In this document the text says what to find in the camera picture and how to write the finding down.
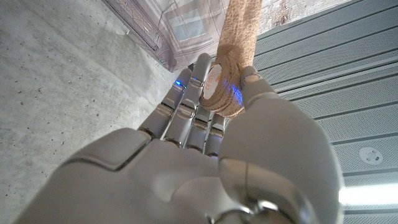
blue led light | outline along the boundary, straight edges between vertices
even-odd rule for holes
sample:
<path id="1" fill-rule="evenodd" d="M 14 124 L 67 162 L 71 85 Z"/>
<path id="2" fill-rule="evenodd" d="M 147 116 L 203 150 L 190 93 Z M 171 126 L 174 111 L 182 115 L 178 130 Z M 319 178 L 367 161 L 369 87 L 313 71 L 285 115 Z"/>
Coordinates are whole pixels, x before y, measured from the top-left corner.
<path id="1" fill-rule="evenodd" d="M 242 97 L 242 92 L 241 90 L 236 87 L 235 85 L 231 85 L 232 91 L 233 91 L 233 95 L 234 97 L 238 100 L 239 105 L 243 105 L 243 97 Z"/>

gray concrete surface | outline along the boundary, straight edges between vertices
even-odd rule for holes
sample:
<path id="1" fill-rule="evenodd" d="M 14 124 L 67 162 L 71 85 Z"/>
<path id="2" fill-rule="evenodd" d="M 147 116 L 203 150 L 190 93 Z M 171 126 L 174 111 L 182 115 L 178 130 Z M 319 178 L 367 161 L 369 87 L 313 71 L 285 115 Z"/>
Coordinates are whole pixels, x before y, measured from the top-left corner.
<path id="1" fill-rule="evenodd" d="M 170 73 L 100 0 L 0 0 L 0 223 L 89 142 L 137 128 Z"/>

round ceiling fixture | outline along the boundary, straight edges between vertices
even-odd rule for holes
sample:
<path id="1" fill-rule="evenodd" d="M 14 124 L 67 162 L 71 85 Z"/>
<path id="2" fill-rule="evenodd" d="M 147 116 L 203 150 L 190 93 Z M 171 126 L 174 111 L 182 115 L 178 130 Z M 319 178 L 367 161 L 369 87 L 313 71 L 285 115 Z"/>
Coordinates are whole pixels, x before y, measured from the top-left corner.
<path id="1" fill-rule="evenodd" d="M 363 162 L 370 165 L 380 165 L 383 161 L 383 155 L 377 149 L 372 147 L 363 147 L 359 150 L 359 157 Z"/>

jute rope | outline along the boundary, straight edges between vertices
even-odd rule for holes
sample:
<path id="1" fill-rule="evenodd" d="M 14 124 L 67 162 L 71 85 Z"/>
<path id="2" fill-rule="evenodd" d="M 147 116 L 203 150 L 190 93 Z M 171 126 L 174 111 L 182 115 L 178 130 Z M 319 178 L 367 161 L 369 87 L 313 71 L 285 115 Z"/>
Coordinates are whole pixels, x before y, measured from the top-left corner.
<path id="1" fill-rule="evenodd" d="M 229 1 L 212 65 L 221 65 L 221 76 L 213 95 L 208 100 L 203 94 L 200 98 L 205 109 L 228 118 L 243 112 L 240 75 L 246 66 L 253 64 L 261 4 L 261 0 Z"/>

robotic hand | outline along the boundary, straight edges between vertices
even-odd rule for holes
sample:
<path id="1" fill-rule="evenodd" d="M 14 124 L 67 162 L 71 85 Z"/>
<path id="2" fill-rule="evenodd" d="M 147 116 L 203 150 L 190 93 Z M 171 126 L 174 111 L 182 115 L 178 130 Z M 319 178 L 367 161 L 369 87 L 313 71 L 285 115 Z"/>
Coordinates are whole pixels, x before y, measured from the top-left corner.
<path id="1" fill-rule="evenodd" d="M 204 148 L 210 63 L 202 54 L 183 70 L 137 131 L 69 158 L 16 223 L 341 222 L 341 171 L 321 127 L 252 67 L 241 77 L 246 112 L 225 133 L 215 115 Z"/>

